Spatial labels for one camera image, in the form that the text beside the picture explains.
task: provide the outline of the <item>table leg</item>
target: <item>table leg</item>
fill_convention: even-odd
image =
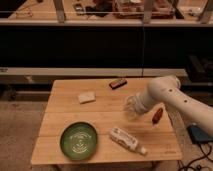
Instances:
[[[52,164],[51,167],[54,171],[62,171],[62,169],[57,164]]]
[[[161,161],[152,161],[152,167],[151,167],[151,171],[157,171],[158,166],[161,164]]]

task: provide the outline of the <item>small red object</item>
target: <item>small red object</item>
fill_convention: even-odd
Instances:
[[[152,118],[152,123],[157,124],[163,116],[163,108],[159,108]]]

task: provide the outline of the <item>eraser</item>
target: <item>eraser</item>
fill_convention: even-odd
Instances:
[[[109,83],[109,86],[114,90],[118,87],[121,87],[123,85],[127,84],[127,81],[125,78],[119,78],[115,81],[112,81],[111,83]]]
[[[81,104],[95,101],[95,92],[89,91],[79,94],[78,101]]]

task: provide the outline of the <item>white sponge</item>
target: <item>white sponge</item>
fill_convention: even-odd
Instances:
[[[81,104],[95,101],[95,92],[89,91],[79,94],[78,101]]]

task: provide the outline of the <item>glass cabinet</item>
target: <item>glass cabinet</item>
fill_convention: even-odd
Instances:
[[[213,0],[1,0],[0,75],[187,75],[188,56],[213,58],[212,10]]]
[[[0,22],[209,24],[212,0],[2,0]]]

